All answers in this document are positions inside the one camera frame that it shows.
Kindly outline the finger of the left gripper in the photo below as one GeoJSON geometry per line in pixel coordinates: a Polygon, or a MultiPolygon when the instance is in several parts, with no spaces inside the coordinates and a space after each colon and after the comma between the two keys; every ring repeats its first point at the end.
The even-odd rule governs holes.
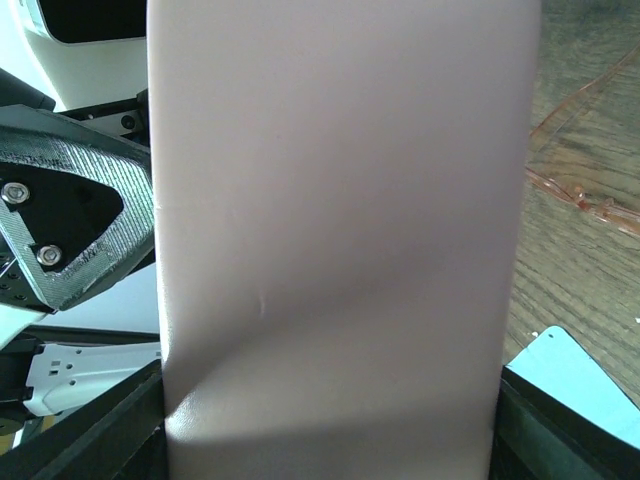
{"type": "Polygon", "coordinates": [[[154,260],[149,147],[66,115],[2,108],[2,304],[68,310],[154,260]]]}

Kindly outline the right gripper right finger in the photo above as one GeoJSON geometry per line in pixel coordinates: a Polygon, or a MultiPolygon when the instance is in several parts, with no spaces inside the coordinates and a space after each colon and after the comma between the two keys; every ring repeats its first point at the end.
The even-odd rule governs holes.
{"type": "Polygon", "coordinates": [[[490,479],[637,479],[639,449],[503,368],[490,479]]]}

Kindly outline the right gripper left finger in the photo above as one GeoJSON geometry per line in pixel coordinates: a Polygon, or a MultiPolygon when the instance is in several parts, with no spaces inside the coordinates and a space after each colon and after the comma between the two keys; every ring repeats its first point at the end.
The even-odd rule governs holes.
{"type": "Polygon", "coordinates": [[[166,479],[161,362],[155,360],[1,456],[3,479],[166,479]]]}

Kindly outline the blue cleaning cloth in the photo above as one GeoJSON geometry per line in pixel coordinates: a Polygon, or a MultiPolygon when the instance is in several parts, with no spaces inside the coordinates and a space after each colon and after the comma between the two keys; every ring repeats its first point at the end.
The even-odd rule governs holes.
{"type": "Polygon", "coordinates": [[[507,368],[607,433],[639,446],[639,407],[565,329],[551,326],[537,334],[507,368]]]}

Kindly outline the pink glasses case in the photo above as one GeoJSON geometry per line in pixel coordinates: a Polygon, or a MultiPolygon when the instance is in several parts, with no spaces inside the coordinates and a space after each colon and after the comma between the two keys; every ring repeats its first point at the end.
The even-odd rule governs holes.
{"type": "Polygon", "coordinates": [[[488,476],[537,1],[152,1],[173,479],[488,476]]]}

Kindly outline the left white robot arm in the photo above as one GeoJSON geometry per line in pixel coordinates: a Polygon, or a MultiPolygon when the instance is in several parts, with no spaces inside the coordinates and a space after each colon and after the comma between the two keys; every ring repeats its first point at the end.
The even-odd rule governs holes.
{"type": "Polygon", "coordinates": [[[155,260],[143,1],[14,1],[53,89],[1,75],[1,432],[88,403],[159,352],[42,319],[115,305],[155,260]]]}

